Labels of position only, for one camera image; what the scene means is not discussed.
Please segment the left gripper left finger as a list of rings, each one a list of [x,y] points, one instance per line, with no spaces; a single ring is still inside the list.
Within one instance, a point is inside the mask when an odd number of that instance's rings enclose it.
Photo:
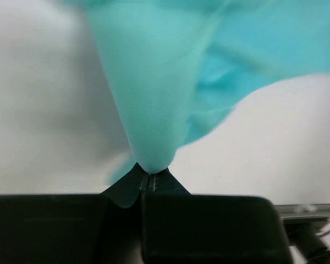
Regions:
[[[0,195],[0,263],[125,263],[138,242],[135,165],[99,194]]]

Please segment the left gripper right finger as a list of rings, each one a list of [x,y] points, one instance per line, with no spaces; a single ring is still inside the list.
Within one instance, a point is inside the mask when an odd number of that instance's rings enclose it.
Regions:
[[[274,205],[258,196],[190,194],[168,170],[141,196],[145,263],[292,263]]]

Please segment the teal t shirt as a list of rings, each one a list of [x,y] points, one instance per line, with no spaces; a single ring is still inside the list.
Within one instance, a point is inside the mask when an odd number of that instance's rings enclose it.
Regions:
[[[194,193],[330,203],[330,1],[84,1],[135,164]]]

